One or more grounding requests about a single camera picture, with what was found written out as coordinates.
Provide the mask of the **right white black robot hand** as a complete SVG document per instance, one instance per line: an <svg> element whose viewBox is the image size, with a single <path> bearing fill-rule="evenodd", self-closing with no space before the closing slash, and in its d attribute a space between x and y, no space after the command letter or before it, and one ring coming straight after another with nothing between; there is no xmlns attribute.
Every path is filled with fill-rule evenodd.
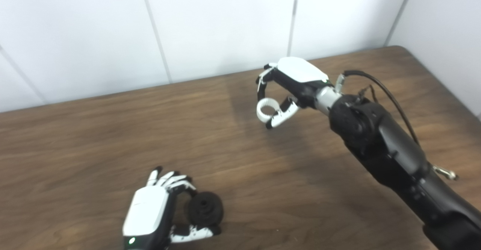
<svg viewBox="0 0 481 250"><path fill-rule="evenodd" d="M269 82L275 82L290 93L282 103L266 97ZM266 64L256 84L257 117L267 129L278 127L300 109L318 109L318 95L323 89L332 87L328 75L308 61L294 57Z"/></svg>

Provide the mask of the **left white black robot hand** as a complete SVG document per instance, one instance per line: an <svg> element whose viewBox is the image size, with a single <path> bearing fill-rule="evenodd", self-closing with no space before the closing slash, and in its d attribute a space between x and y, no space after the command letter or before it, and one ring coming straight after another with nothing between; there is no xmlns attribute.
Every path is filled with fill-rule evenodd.
<svg viewBox="0 0 481 250"><path fill-rule="evenodd" d="M209 191L198 192L192 178L171 171L161 174L157 166L144 187L132 198L122 228L125 250L167 250L172 244L203 240L221 234L224 207L221 198ZM188 193L189 224L175 224L177 199Z"/></svg>

